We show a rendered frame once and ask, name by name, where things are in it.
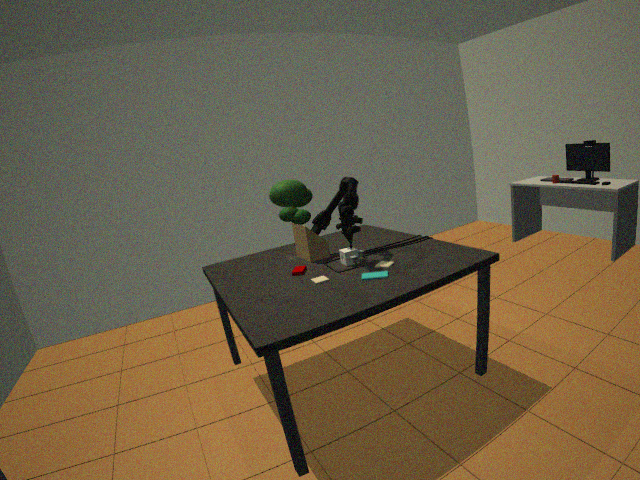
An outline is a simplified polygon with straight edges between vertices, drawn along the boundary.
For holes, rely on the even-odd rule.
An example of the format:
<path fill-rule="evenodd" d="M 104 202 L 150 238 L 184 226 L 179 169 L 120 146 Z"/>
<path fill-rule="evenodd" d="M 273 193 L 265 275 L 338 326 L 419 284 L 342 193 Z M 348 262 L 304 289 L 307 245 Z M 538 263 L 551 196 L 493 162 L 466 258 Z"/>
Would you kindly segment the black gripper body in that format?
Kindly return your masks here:
<path fill-rule="evenodd" d="M 339 220 L 341 220 L 341 223 L 336 225 L 336 229 L 340 229 L 342 228 L 342 231 L 347 231 L 348 234 L 353 234 L 356 232 L 361 231 L 359 226 L 353 226 L 352 225 L 352 219 L 351 218 L 346 218 L 344 216 L 340 216 Z"/>

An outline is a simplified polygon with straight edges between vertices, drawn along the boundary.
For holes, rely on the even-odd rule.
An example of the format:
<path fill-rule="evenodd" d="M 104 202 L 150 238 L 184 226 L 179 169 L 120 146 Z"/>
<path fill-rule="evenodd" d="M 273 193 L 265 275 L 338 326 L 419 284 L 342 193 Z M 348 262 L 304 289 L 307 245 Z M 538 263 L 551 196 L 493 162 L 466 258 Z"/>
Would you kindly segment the turquoise rectangular block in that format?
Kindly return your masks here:
<path fill-rule="evenodd" d="M 379 279 L 379 278 L 388 278 L 388 270 L 386 272 L 374 272 L 374 273 L 362 274 L 362 281 Z"/>

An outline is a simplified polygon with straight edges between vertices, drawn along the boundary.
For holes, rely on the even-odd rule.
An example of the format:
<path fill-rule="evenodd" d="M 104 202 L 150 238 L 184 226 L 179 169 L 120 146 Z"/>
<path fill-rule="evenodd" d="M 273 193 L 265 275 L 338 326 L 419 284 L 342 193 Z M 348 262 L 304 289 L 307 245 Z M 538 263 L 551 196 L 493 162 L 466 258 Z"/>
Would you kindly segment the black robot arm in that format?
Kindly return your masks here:
<path fill-rule="evenodd" d="M 362 224 L 363 218 L 354 215 L 354 210 L 358 207 L 359 195 L 357 194 L 358 182 L 353 177 L 344 177 L 340 187 L 327 208 L 321 211 L 312 221 L 314 224 L 311 231 L 320 234 L 321 230 L 325 230 L 330 224 L 331 214 L 338 205 L 340 216 L 352 219 L 352 225 L 355 223 Z M 343 201 L 340 202 L 343 198 Z M 353 210 L 354 209 L 354 210 Z M 353 216 L 354 215 L 354 216 Z M 353 218 L 352 218 L 353 217 Z M 319 224 L 320 223 L 320 224 Z"/>

